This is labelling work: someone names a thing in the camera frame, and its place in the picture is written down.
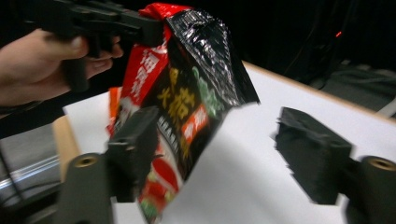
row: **red light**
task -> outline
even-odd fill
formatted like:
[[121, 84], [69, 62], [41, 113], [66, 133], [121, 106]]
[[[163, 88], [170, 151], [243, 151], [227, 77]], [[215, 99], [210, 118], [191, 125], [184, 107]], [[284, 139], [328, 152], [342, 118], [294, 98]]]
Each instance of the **red light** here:
[[338, 37], [340, 37], [341, 34], [342, 34], [342, 32], [339, 31], [339, 32], [335, 35], [335, 37], [338, 38]]

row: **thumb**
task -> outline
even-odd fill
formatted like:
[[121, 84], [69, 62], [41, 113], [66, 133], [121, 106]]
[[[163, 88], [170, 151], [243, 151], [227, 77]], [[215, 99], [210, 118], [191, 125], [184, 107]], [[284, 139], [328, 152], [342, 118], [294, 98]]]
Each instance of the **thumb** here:
[[68, 60], [82, 58], [88, 53], [87, 40], [82, 36], [73, 39], [61, 39], [58, 36], [46, 33], [42, 56], [49, 60]]

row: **table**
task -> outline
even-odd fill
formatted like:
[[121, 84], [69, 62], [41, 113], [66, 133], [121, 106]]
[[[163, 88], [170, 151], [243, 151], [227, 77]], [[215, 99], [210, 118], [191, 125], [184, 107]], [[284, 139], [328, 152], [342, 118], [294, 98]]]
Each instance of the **table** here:
[[[163, 224], [341, 224], [346, 198], [316, 205], [290, 175], [275, 149], [281, 107], [304, 111], [364, 155], [396, 161], [396, 122], [358, 105], [244, 63], [261, 103], [230, 111], [192, 171], [190, 179], [163, 213]], [[54, 122], [62, 165], [80, 153], [106, 150], [107, 95], [68, 105]], [[65, 143], [64, 133], [72, 142]], [[73, 150], [65, 153], [68, 144]], [[117, 204], [118, 223], [144, 223], [135, 204]]]

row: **plastic bag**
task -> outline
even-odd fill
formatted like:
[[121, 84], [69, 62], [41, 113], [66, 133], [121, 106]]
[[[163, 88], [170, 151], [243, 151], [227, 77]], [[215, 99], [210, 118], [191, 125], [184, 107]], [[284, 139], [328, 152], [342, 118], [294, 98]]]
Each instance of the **plastic bag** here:
[[230, 109], [260, 100], [221, 20], [201, 9], [159, 3], [139, 12], [163, 21], [163, 44], [134, 45], [115, 132], [139, 108], [160, 109], [160, 144], [138, 199], [148, 223], [154, 223]]

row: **red packaging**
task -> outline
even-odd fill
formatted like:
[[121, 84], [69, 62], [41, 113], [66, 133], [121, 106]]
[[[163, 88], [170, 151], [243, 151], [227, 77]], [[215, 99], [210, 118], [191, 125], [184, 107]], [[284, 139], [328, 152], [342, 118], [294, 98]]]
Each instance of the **red packaging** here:
[[160, 109], [160, 144], [138, 199], [147, 222], [154, 223], [228, 111], [260, 100], [222, 21], [203, 10], [160, 3], [139, 12], [163, 21], [163, 44], [134, 45], [115, 131], [139, 108]]

